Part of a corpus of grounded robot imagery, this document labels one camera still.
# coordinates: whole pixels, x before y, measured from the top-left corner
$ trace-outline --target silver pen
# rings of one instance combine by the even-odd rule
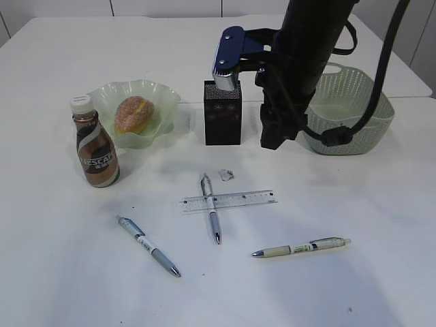
[[[145,233],[128,218],[116,216],[116,220],[124,230],[138,241],[157,262],[161,264],[171,275],[180,277],[177,267],[145,236]]]
[[[251,256],[255,258],[277,257],[278,255],[288,255],[308,251],[331,249],[333,247],[343,247],[351,242],[352,240],[349,238],[329,237],[322,238],[320,240],[312,240],[309,242],[309,244],[304,244],[297,247],[290,247],[289,245],[286,245],[284,247],[273,247],[270,249],[260,250],[252,253]]]
[[[209,176],[206,173],[203,174],[201,181],[203,196],[206,197],[206,201],[209,208],[209,221],[211,222],[212,234],[218,244],[221,243],[221,227],[219,227],[219,220],[217,210],[215,209],[215,203],[213,203],[212,185]]]

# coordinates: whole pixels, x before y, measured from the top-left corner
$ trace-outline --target table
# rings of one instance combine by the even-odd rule
[[[348,57],[333,55],[331,61],[357,67],[373,78],[382,42],[355,16],[350,19],[358,31],[358,48]],[[0,73],[5,76],[0,79],[0,98],[4,101],[24,83],[26,93],[56,93],[61,106],[65,99],[111,81],[148,78],[172,87],[184,102],[202,102],[203,80],[212,79],[223,30],[232,25],[278,29],[282,21],[282,15],[35,18],[0,49]],[[343,32],[338,46],[346,48],[351,42]],[[263,100],[254,73],[241,74],[240,79],[244,101]],[[431,95],[396,55],[384,92],[388,97]]]
[[[315,154],[301,137],[260,148],[255,102],[243,104],[241,146],[204,146],[202,105],[182,104],[171,134],[119,149],[120,180],[95,189],[67,101],[20,90],[6,101],[33,105],[0,121],[2,326],[433,326],[436,100],[391,99],[384,139],[351,157]],[[236,178],[220,181],[222,168]],[[273,189],[279,203],[219,211],[216,245],[205,214],[177,208],[200,194],[203,172],[215,193]],[[117,213],[149,233],[181,279],[129,239]],[[353,243],[249,256],[329,236]]]

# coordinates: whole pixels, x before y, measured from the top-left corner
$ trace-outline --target transparent ruler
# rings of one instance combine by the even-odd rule
[[[277,203],[274,192],[271,190],[244,193],[213,195],[213,204],[216,209],[235,208],[237,206],[252,206],[254,204]],[[183,198],[179,204],[183,213],[195,213],[213,209],[209,207],[205,196]]]

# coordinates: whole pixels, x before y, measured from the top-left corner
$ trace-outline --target black box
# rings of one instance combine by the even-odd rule
[[[204,131],[206,145],[239,145],[243,97],[233,91],[217,89],[213,80],[204,81]]]

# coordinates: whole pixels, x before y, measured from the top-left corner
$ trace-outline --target bread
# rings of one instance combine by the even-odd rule
[[[120,103],[115,114],[115,134],[139,134],[150,122],[155,105],[143,97],[128,97]]]

